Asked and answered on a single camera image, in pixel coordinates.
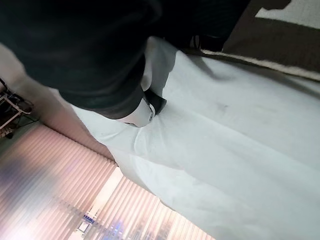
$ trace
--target black jacket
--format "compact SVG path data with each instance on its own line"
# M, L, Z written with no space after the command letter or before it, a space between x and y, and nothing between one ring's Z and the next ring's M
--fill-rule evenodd
M211 8L204 7L209 18L197 25L199 1ZM0 0L0 42L66 101L120 119L142 99L147 38L193 35L208 19L216 22L218 2L226 1L238 0ZM237 4L228 4L234 11ZM214 34L230 33L242 9L235 12L224 13Z

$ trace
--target metal rack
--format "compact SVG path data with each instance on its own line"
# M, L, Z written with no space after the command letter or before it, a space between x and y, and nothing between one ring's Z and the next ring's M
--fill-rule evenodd
M4 90L0 92L0 138L12 138L14 131L25 125L36 122L29 115L34 105L9 90L7 84L0 78Z

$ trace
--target clothing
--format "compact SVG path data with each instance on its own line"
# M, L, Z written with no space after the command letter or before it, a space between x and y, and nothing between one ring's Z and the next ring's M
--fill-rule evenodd
M27 73L71 104L110 119L132 113L149 36L179 47L190 36L226 38L248 0L3 0L0 41Z

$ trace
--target white sheet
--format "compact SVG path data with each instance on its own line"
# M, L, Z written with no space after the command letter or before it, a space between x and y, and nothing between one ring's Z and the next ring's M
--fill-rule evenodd
M144 128L74 107L123 173L217 240L320 239L320 85L186 56L157 38Z

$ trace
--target stain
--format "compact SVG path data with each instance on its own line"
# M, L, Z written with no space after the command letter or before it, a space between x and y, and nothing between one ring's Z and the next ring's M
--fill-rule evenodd
M223 113L225 113L227 111L227 108L229 107L228 105L223 104L221 102L217 102L216 106L217 106L218 110L223 112Z

